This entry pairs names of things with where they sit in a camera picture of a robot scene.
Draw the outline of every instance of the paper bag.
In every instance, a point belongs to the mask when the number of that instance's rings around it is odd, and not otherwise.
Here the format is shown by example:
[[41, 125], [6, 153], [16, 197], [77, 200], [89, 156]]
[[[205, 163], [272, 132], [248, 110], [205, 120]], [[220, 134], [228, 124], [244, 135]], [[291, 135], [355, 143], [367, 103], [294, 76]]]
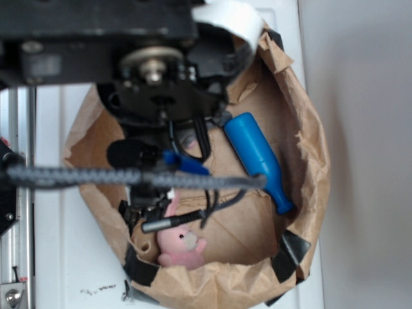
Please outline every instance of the paper bag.
[[[330, 188], [330, 159], [322, 124], [290, 65], [292, 60], [265, 32], [254, 63], [228, 89], [228, 110], [253, 114], [275, 152], [286, 195], [297, 206], [278, 216], [271, 197], [249, 191], [237, 204], [215, 212], [206, 227], [191, 228], [208, 240], [207, 264], [188, 271], [160, 267], [155, 234], [141, 222], [130, 235], [118, 211], [125, 187], [87, 184], [81, 195], [107, 242], [131, 278], [136, 298], [169, 308], [249, 308], [276, 299], [309, 276]], [[117, 121], [91, 88], [64, 150], [69, 167], [109, 167], [106, 149], [123, 138]], [[215, 176], [246, 176], [222, 129], [209, 133], [206, 161]], [[221, 192], [220, 201], [235, 190]], [[205, 207], [201, 191], [182, 191], [178, 214]]]

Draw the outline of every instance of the white wall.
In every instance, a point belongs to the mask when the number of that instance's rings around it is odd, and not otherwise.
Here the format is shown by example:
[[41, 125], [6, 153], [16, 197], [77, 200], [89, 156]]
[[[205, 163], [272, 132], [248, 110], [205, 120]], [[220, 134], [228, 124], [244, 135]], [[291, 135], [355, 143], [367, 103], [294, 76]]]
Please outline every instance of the white wall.
[[300, 0], [332, 191], [326, 309], [412, 306], [412, 1]]

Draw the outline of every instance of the pink stuffed animal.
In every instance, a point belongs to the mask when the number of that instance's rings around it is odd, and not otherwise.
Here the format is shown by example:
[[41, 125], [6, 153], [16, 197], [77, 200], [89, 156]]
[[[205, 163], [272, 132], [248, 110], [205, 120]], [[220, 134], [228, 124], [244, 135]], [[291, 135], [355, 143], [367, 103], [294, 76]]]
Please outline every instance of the pink stuffed animal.
[[[174, 216], [178, 208], [180, 196], [176, 196], [167, 206], [165, 217]], [[157, 242], [162, 254], [158, 258], [162, 266], [183, 265], [188, 270], [199, 268], [205, 264], [201, 256], [207, 245], [204, 238], [199, 238], [187, 225], [180, 225], [157, 233]]]

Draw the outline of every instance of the blue toy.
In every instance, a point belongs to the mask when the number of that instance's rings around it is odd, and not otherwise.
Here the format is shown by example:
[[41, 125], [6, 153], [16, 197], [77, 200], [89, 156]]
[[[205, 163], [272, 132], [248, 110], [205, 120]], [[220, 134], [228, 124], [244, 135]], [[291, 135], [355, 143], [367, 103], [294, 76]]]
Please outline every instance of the blue toy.
[[277, 213], [292, 210], [295, 206], [283, 191], [279, 162], [252, 114], [244, 113], [233, 118], [224, 129], [249, 175], [266, 175], [265, 190], [275, 200]]

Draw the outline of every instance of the gray braided cable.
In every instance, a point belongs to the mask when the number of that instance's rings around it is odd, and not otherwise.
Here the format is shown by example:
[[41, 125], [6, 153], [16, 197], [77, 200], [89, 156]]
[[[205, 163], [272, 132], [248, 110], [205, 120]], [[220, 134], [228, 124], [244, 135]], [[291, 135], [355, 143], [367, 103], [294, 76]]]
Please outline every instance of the gray braided cable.
[[266, 176], [253, 178], [176, 175], [142, 172], [138, 169], [65, 169], [12, 165], [6, 170], [9, 179], [20, 186], [61, 188], [83, 183], [138, 185], [150, 183], [155, 187], [186, 189], [262, 189]]

